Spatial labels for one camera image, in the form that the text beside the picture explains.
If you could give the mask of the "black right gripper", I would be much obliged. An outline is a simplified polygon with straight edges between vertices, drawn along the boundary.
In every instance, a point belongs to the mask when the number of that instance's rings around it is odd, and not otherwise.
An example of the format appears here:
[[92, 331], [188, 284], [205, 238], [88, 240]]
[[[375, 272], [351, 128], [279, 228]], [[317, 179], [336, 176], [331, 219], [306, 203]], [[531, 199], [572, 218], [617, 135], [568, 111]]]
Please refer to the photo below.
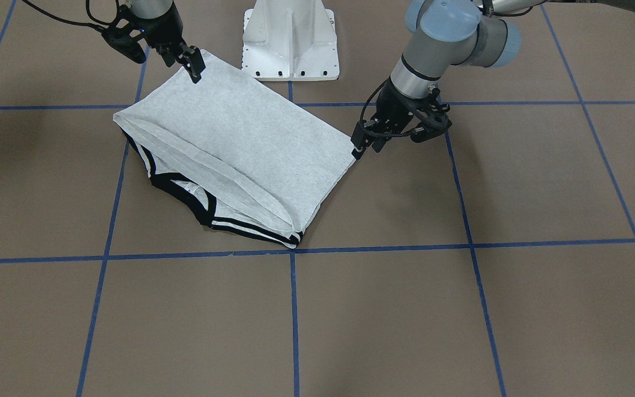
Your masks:
[[202, 79], [205, 61], [196, 46], [186, 45], [183, 23], [174, 4], [121, 4], [114, 20], [101, 31], [110, 47], [134, 63], [144, 63], [146, 55], [139, 41], [161, 55], [166, 65], [179, 63], [193, 84]]

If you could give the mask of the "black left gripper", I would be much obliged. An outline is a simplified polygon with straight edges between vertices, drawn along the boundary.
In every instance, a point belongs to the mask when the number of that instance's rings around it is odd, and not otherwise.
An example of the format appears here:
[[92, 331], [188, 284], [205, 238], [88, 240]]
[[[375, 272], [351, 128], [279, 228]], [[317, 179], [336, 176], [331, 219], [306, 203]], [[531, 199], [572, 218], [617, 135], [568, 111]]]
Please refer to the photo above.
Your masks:
[[387, 80], [374, 95], [374, 115], [370, 121], [358, 121], [351, 136], [351, 154], [355, 160], [360, 160], [368, 148], [380, 153], [390, 139], [407, 137], [414, 143], [423, 143], [444, 135], [452, 126], [448, 116], [450, 106], [439, 101], [437, 85], [426, 88], [425, 97], [414, 99], [399, 92]]

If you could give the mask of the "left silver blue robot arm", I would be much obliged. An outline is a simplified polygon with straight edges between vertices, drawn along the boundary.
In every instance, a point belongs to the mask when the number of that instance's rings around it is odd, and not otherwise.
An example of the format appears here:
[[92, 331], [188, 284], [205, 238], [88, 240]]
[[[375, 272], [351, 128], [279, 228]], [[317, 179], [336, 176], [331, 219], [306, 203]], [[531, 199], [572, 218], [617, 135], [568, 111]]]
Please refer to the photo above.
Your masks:
[[511, 19], [541, 1], [413, 1], [404, 18], [411, 39], [390, 75], [375, 89], [370, 118], [360, 114], [351, 135], [356, 160], [388, 141], [415, 143], [446, 134], [450, 106], [439, 101], [438, 82], [450, 66], [501, 67], [521, 48]]

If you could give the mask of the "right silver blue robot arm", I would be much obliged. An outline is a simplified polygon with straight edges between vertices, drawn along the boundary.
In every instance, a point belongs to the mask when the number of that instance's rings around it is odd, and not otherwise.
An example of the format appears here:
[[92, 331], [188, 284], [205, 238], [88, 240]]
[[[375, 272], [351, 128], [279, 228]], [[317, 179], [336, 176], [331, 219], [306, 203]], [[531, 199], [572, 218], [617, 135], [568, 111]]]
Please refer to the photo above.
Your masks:
[[198, 83], [205, 70], [201, 50], [183, 38], [183, 21], [174, 1], [126, 1], [117, 7], [114, 20], [101, 30], [108, 45], [141, 65], [147, 56], [139, 41], [161, 55], [166, 66], [177, 63]]

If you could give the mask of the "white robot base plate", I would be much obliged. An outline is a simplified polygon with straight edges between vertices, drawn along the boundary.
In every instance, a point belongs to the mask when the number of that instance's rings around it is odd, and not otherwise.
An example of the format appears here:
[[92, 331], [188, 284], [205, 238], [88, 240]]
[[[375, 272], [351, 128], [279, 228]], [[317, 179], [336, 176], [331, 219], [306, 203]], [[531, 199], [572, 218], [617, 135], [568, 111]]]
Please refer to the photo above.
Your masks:
[[240, 69], [265, 82], [335, 81], [335, 13], [323, 1], [257, 1], [244, 11]]

